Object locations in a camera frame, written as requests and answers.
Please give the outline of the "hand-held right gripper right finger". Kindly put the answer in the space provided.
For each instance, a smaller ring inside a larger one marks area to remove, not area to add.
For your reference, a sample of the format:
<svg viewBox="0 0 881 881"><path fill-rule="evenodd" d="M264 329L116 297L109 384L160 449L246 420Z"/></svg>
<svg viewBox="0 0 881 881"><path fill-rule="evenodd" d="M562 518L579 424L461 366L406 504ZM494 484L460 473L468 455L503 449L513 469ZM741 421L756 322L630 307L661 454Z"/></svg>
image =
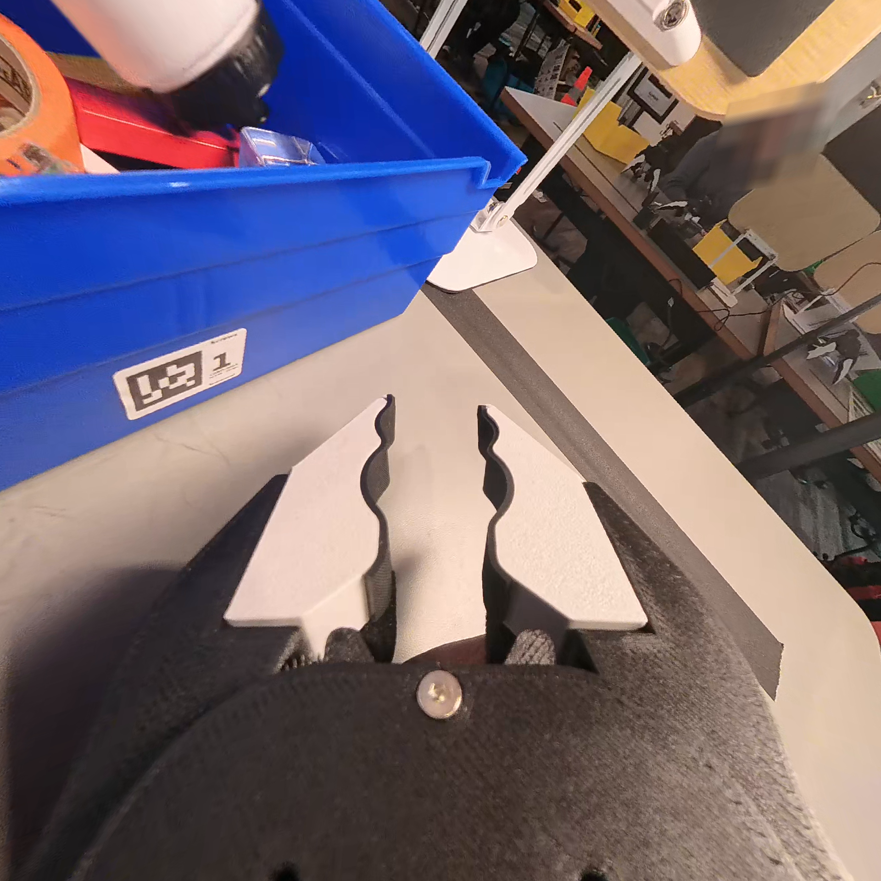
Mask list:
<svg viewBox="0 0 881 881"><path fill-rule="evenodd" d="M581 476L495 406L478 407L477 441L494 508L481 568L488 660L504 662L522 633L539 631L553 663L588 665L582 633L645 629Z"/></svg>

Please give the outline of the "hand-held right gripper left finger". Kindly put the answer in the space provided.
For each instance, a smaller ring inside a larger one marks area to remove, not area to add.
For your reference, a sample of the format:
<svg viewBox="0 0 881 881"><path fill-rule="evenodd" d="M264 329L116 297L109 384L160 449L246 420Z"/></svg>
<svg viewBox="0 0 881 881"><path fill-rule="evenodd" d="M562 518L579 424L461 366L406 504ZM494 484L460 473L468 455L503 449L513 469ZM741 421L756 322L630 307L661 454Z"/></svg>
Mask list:
<svg viewBox="0 0 881 881"><path fill-rule="evenodd" d="M378 501L394 430L387 394L291 467L225 609L227 625L292 627L323 657L331 633L361 631L386 613L394 576Z"/></svg>

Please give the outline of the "large blue plastic bin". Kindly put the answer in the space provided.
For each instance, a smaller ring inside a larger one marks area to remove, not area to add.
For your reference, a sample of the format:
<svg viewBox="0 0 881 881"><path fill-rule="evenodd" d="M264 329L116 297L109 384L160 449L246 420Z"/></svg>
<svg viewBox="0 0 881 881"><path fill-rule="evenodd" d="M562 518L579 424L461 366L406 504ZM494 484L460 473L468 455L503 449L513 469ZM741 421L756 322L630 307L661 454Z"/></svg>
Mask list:
<svg viewBox="0 0 881 881"><path fill-rule="evenodd" d="M400 314L520 149L381 2L265 2L326 164L2 178L2 488Z"/></svg>

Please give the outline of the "white metal stand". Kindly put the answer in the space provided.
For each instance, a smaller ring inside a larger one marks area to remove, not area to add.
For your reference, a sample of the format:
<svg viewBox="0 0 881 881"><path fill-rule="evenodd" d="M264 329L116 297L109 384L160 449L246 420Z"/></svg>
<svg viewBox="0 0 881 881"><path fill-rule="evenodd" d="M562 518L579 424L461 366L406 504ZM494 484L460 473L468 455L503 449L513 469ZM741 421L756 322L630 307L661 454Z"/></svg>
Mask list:
<svg viewBox="0 0 881 881"><path fill-rule="evenodd" d="M535 267L532 241L514 224L515 211L557 166L604 107L643 65L666 70L690 61L701 42L692 2L598 1L589 2L600 19L629 48L585 106L576 110L561 134L514 188L505 201L492 197L474 216L452 251L445 255L428 277L447 292L461 292Z"/></svg>

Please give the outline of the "yellow storage bin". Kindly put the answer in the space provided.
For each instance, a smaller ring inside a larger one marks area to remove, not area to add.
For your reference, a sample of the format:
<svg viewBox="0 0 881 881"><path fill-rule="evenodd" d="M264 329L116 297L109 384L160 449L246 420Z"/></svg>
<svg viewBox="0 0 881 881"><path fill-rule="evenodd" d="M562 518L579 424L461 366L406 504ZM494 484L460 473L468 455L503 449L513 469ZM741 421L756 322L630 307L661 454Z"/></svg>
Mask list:
<svg viewBox="0 0 881 881"><path fill-rule="evenodd" d="M714 277L728 286L756 269L764 257L728 220L714 224L692 249Z"/></svg>
<svg viewBox="0 0 881 881"><path fill-rule="evenodd" d="M638 132L619 122L621 110L621 106L614 101L606 104L586 127L581 137L595 151L628 165L650 147L650 142Z"/></svg>

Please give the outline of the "long wooden table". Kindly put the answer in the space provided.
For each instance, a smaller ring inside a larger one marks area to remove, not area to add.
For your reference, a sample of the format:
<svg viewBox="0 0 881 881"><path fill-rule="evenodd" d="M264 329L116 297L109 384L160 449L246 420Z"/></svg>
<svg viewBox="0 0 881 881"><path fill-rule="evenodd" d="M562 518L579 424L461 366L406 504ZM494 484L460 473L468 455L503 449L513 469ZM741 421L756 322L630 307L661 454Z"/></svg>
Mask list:
<svg viewBox="0 0 881 881"><path fill-rule="evenodd" d="M502 90L501 101L543 150L549 149L575 114L571 106L511 88ZM632 223L642 205L643 187L634 183L629 174L619 173L623 168L620 162L597 152L579 138L558 165L735 356L746 358L754 355L757 349L764 352L764 349L771 349L772 344L782 345L784 338L789 341L793 335L794 328L778 320L782 316L781 306L767 308L762 298L752 289L738 293L737 302L729 309L713 288L696 288L646 231ZM776 370L779 377L811 408L821 423L828 429L843 424L848 415L843 402L844 392L826 390L803 362L800 355L793 355L785 363L778 361ZM848 453L879 481L879 457L869 448L864 445Z"/></svg>

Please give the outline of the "clear plastic case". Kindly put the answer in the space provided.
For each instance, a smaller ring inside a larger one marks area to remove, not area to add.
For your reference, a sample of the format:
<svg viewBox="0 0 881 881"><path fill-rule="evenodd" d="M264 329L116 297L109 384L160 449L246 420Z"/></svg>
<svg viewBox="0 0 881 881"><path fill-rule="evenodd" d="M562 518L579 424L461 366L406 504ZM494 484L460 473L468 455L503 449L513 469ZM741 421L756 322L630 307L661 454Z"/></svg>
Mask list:
<svg viewBox="0 0 881 881"><path fill-rule="evenodd" d="M323 154L308 139L257 127L243 127L238 132L237 166L240 169L324 163Z"/></svg>

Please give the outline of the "red flat box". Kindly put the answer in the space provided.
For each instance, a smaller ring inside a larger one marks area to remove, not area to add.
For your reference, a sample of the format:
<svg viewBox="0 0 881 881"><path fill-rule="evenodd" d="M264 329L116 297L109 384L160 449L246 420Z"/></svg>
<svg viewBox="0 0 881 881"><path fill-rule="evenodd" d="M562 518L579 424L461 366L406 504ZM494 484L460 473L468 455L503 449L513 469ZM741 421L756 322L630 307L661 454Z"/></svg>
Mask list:
<svg viewBox="0 0 881 881"><path fill-rule="evenodd" d="M235 131L184 130L149 96L125 94L65 76L81 143L93 152L172 169L238 165Z"/></svg>

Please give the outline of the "orange tape roll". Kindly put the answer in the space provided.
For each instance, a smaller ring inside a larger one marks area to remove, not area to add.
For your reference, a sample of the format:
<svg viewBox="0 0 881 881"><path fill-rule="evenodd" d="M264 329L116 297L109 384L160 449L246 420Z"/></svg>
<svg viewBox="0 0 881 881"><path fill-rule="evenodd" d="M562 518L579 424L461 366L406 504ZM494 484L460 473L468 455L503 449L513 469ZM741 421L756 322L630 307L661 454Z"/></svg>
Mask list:
<svg viewBox="0 0 881 881"><path fill-rule="evenodd" d="M70 90L56 65L1 16L1 175L83 173Z"/></svg>

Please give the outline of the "white plastic bottle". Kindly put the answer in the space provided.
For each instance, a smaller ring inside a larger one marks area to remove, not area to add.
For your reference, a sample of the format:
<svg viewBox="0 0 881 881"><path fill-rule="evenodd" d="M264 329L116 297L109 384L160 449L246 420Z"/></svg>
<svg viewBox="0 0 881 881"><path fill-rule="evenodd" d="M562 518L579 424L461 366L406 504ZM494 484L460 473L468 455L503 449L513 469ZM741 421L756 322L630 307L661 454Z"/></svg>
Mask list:
<svg viewBox="0 0 881 881"><path fill-rule="evenodd" d="M197 130L257 127L283 41L258 1L54 1L128 84Z"/></svg>

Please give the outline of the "dark panel with wooden edge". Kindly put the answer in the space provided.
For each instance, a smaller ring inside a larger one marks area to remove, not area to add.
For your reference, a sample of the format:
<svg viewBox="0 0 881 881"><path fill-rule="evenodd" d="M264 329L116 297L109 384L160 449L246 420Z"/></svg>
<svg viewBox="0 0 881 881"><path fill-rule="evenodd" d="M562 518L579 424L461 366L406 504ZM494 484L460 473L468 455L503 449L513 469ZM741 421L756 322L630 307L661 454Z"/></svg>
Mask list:
<svg viewBox="0 0 881 881"><path fill-rule="evenodd" d="M879 34L879 1L596 1L601 21L698 115L829 80Z"/></svg>

